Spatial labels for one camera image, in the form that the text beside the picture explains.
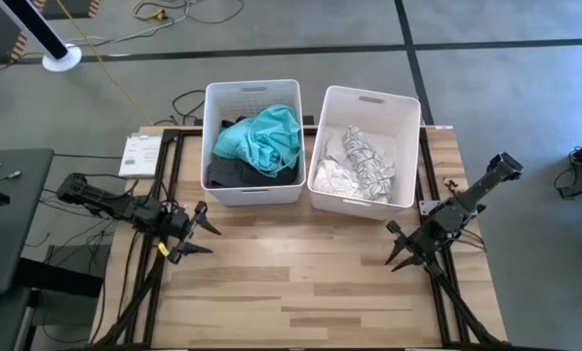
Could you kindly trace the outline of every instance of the pole base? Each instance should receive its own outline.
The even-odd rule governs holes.
[[[65,46],[67,47],[67,54],[64,58],[53,59],[44,55],[41,60],[44,68],[51,72],[64,72],[74,68],[80,62],[83,58],[83,52],[80,48],[73,44],[65,44]]]

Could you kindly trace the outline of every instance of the teal towel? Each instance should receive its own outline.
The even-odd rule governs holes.
[[[213,153],[226,159],[241,159],[266,176],[293,168],[301,151],[301,127],[292,108],[273,105],[254,118],[224,130]]]

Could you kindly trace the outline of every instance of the wooden tabletop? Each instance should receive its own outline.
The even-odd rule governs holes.
[[[467,186],[455,131],[450,127],[426,130],[445,199],[449,192],[443,186],[444,177],[453,179],[460,189]],[[190,255],[179,265],[166,263],[153,347],[441,346],[428,274],[417,266],[391,273],[391,267],[383,265],[394,239],[385,222],[313,209],[307,187],[297,203],[267,206],[266,212],[225,207],[200,186],[201,143],[198,136],[185,140],[176,199],[188,206],[189,214],[198,200],[205,200],[211,223],[223,235],[198,229],[193,242],[214,253]],[[309,165],[314,138],[307,136],[305,144]],[[173,157],[171,148],[166,183]],[[429,198],[422,157],[419,160]],[[151,183],[141,181],[136,194],[146,194]],[[419,225],[416,206],[394,219],[408,234]],[[468,229],[479,233],[476,222]],[[120,223],[115,232],[99,336],[116,319],[133,235],[127,223]],[[138,238],[124,305],[132,293],[140,243]],[[487,329],[505,339],[485,253],[461,243],[455,243],[452,251],[462,296]],[[446,310],[451,337],[457,340],[449,303]],[[147,300],[139,311],[143,312],[136,340],[142,337]]]

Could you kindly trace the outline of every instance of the concrete floor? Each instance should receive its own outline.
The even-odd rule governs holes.
[[[136,0],[103,1],[95,19],[79,23],[89,35],[112,38],[146,28],[131,19]],[[233,20],[216,25],[181,22],[154,38],[107,45],[103,54],[179,53],[285,47],[403,44],[391,0],[245,0]],[[419,43],[582,38],[582,0],[405,1]],[[192,14],[216,19],[237,8],[208,0]],[[51,24],[63,38],[79,37],[66,20]],[[27,52],[37,51],[28,44]],[[469,180],[499,151],[525,166],[524,177],[501,186],[480,218],[498,301],[510,341],[582,350],[582,197],[562,201],[553,179],[566,154],[582,145],[582,46],[418,52],[436,124],[456,128]],[[327,86],[416,95],[405,52],[250,58],[121,61],[108,64],[154,119],[171,101],[218,81],[292,78],[301,85],[304,114],[318,118]],[[96,63],[65,74],[36,64],[0,71],[0,147],[50,146],[57,152],[119,156],[127,134],[144,124],[138,111]],[[72,172],[116,173],[118,162],[57,158],[47,187]],[[99,180],[115,191],[123,184]],[[42,259],[93,220],[42,208],[28,237],[46,245],[24,255]],[[73,241],[81,245],[85,237]],[[89,333],[89,321],[58,328],[61,338]],[[35,348],[67,347],[39,331]]]

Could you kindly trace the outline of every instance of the plastic bin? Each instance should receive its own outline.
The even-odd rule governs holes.
[[[206,185],[206,169],[219,137],[221,120],[236,121],[240,116],[254,117],[273,104],[284,104],[295,110],[295,117],[301,127],[301,150],[305,150],[301,94],[297,81],[285,79],[212,83],[206,88],[201,183],[205,190],[226,206],[288,204],[299,198],[306,180],[305,152],[299,155],[297,178],[291,185],[245,188],[209,188]]]
[[[396,175],[391,203],[345,198],[313,189],[317,165],[321,160],[325,142],[322,131],[326,126],[346,129],[350,125],[357,126],[363,132],[395,138]],[[392,218],[395,213],[412,206],[416,185],[419,129],[420,103],[415,98],[329,87],[308,175],[312,206],[320,210],[380,220]]]

